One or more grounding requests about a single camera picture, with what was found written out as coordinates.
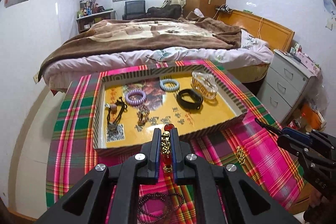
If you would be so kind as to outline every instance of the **drawer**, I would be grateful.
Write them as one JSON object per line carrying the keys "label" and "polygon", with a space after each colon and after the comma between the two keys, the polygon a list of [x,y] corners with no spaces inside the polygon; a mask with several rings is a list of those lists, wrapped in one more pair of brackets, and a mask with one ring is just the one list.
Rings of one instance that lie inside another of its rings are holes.
{"label": "drawer", "polygon": [[268,69],[265,81],[274,88],[291,107],[295,105],[297,99],[300,97],[300,93],[272,68]]}
{"label": "drawer", "polygon": [[266,110],[276,119],[279,123],[290,112],[291,107],[269,84],[264,82],[258,92],[257,98],[265,106]]}
{"label": "drawer", "polygon": [[300,93],[308,82],[308,78],[302,72],[277,54],[274,54],[270,67],[285,78],[288,83],[295,87],[295,89]]}

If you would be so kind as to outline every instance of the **black beaded bracelet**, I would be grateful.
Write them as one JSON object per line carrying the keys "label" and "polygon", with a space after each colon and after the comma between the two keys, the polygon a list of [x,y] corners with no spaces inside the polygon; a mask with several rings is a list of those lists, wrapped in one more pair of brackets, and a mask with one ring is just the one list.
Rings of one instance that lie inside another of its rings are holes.
{"label": "black beaded bracelet", "polygon": [[[182,99],[182,95],[188,94],[195,102],[188,102]],[[185,109],[199,109],[203,104],[203,97],[192,89],[181,90],[176,95],[176,101],[178,104]]]}

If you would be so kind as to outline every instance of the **triangular cutout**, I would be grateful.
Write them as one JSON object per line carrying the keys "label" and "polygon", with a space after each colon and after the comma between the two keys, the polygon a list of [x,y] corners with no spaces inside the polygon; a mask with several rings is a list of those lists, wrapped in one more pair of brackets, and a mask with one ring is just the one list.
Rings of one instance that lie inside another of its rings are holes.
{"label": "triangular cutout", "polygon": [[239,185],[249,205],[251,213],[256,216],[271,208],[271,205],[261,197],[246,181],[240,180]]}
{"label": "triangular cutout", "polygon": [[76,216],[80,216],[84,210],[87,198],[93,186],[93,180],[87,180],[71,197],[64,203],[63,209]]}

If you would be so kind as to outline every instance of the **wooden headboard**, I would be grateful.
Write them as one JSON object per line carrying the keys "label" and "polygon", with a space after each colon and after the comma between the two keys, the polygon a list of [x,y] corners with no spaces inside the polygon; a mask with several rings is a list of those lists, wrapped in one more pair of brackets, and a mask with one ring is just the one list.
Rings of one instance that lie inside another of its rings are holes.
{"label": "wooden headboard", "polygon": [[[246,29],[254,37],[258,37],[261,17],[246,12],[234,10],[231,13],[218,12],[217,20],[223,21],[227,25],[235,25]],[[294,32],[278,23],[268,19],[262,20],[260,29],[261,39],[268,42],[270,49],[288,51],[294,36]]]}

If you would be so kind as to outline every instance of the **brown blanket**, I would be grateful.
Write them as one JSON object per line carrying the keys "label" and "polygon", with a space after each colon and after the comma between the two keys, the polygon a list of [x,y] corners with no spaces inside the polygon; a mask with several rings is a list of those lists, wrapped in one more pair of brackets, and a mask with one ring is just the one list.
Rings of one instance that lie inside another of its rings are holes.
{"label": "brown blanket", "polygon": [[63,59],[168,47],[234,49],[241,45],[241,29],[191,12],[186,19],[144,18],[103,20],[90,30],[66,41],[42,63],[46,67]]}

